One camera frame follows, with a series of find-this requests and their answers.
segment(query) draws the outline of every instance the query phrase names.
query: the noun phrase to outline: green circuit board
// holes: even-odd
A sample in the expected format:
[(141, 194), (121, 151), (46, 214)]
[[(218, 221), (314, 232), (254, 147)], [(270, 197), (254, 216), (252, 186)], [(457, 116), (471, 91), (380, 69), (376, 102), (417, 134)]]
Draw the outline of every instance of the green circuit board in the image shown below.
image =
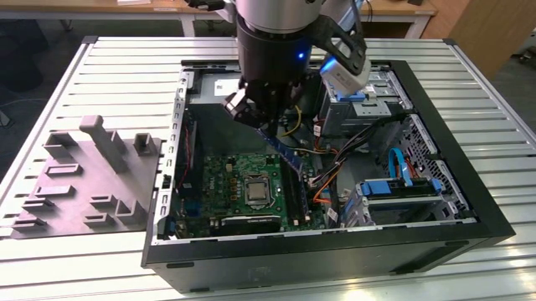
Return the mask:
[[(309, 160), (304, 160), (302, 176), (313, 176)], [(262, 196), (266, 196), (266, 203), (252, 205), (249, 196), (253, 196), (253, 191), (248, 190), (248, 185), (258, 182), (268, 183), (269, 191), (262, 193)], [(321, 208), (310, 212), (309, 223), (297, 226), (289, 223), (284, 190), (280, 155), (207, 156), (203, 165), (203, 197), (199, 202), (199, 215), (185, 219), (190, 236), (209, 237), (210, 220), (244, 215), (280, 216), (282, 218), (280, 231), (324, 229)]]

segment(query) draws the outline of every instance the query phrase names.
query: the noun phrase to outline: metal slotted table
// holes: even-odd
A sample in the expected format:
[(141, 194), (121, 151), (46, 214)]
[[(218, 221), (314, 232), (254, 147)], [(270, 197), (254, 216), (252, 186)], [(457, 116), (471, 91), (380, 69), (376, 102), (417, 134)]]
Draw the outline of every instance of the metal slotted table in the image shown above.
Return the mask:
[[(368, 45), (371, 59), (408, 61), (518, 235), (423, 274), (224, 291), (207, 298), (530, 299), (536, 293), (534, 133), (457, 46), (441, 40), (369, 40)], [(313, 50), (313, 57), (321, 56)], [(139, 131), (166, 139), (181, 62), (218, 59), (237, 59), (230, 38), (98, 38), (80, 46), (0, 185), (0, 300), (185, 297), (141, 268), (143, 232), (15, 241), (6, 226), (34, 189), (48, 133), (72, 130), (79, 139), (82, 115), (101, 114), (106, 128), (125, 139)]]

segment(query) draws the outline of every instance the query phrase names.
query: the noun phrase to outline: motherboard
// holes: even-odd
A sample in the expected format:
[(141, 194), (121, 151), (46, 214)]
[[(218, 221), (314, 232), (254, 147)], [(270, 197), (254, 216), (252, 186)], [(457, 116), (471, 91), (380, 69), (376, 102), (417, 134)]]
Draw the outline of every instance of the motherboard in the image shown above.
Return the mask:
[[(205, 157), (202, 197), (181, 200), (190, 238), (324, 229), (320, 206), (306, 222), (293, 218), (285, 164), (277, 154)], [(305, 157), (301, 181), (312, 176)]]

